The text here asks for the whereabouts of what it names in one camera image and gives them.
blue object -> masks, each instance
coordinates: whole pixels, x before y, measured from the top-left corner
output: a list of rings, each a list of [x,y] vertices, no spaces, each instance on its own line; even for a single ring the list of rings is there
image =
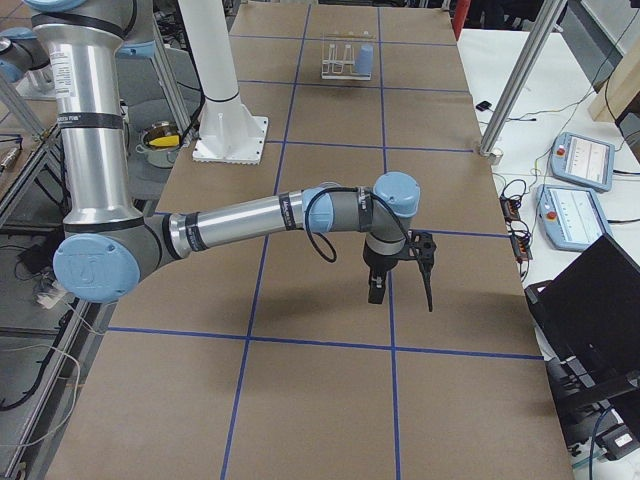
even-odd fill
[[[22,0],[34,10],[41,12],[65,12],[79,7],[87,0]]]
[[[302,212],[307,211],[309,202],[318,193],[323,191],[322,187],[309,188],[302,192]],[[328,193],[320,196],[312,205],[309,212],[309,230],[312,232],[326,233],[333,226],[333,202]]]
[[[153,58],[156,52],[156,44],[154,41],[144,43],[125,43],[124,46],[116,52],[118,58]]]
[[[586,195],[573,197],[570,204],[563,204],[559,197],[567,192]],[[613,236],[597,194],[591,188],[542,185],[538,188],[536,202],[545,233],[559,250],[583,252],[604,232]],[[585,228],[589,225],[588,217],[595,218],[596,225]]]
[[[373,193],[382,198],[398,217],[413,217],[420,203],[420,185],[406,173],[389,172],[373,186]]]
[[[13,63],[0,60],[0,73],[9,83],[15,83],[20,80],[24,72],[16,67]]]
[[[591,142],[591,144],[600,145],[600,148],[606,149],[604,152],[604,168],[600,172],[594,173],[594,178],[584,178],[579,177],[569,171],[567,171],[567,165],[571,166],[570,162],[574,159],[574,155],[576,154],[576,148],[573,145],[576,145],[578,139]],[[611,185],[613,183],[613,158],[615,156],[616,147],[610,143],[600,142],[598,140],[593,140],[591,138],[583,137],[581,135],[576,135],[575,133],[564,132],[558,138],[556,138],[553,148],[551,149],[551,153],[549,155],[549,160],[551,162],[551,171],[553,175],[561,180],[566,180],[567,182],[576,183],[578,185],[582,185],[585,187],[591,187],[598,192],[608,192],[611,190]],[[589,158],[586,158],[589,155],[589,152],[580,151],[579,155],[581,155],[582,161],[588,162]]]
[[[355,63],[359,75],[371,75],[373,70],[373,45],[365,43],[360,47]]]
[[[27,27],[12,27],[0,32],[0,37],[6,37],[9,40],[35,40],[36,34]]]
[[[113,302],[140,281],[140,268],[120,243],[95,233],[81,233],[60,244],[53,257],[56,278],[78,298]]]

metal pole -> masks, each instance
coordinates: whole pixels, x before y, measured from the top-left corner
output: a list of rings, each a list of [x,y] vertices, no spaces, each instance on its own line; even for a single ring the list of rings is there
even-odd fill
[[[156,50],[152,59],[153,68],[156,71],[156,75],[160,81],[160,86],[162,87],[167,102],[169,103],[169,109],[173,114],[176,125],[178,125],[181,132],[187,135],[185,143],[188,144],[191,141],[191,134],[186,131],[191,123],[189,111],[187,110],[184,98],[178,89],[178,83],[175,75],[173,74],[173,70],[171,69],[167,52],[164,49],[162,35],[160,35],[160,30],[158,29],[158,24],[155,19],[153,20],[153,37],[156,43]]]
[[[0,102],[4,103],[7,109],[16,116],[27,132],[40,138],[44,132],[44,126],[27,102],[2,75],[0,75]]]
[[[478,148],[489,156],[567,0],[545,0]]]

black monitor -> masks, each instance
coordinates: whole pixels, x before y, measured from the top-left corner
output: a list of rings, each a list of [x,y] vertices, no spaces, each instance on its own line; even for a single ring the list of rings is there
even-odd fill
[[[536,302],[527,295],[559,359],[575,356],[596,385],[640,370],[640,267],[611,236],[594,242]],[[609,401],[640,438],[640,391]]]

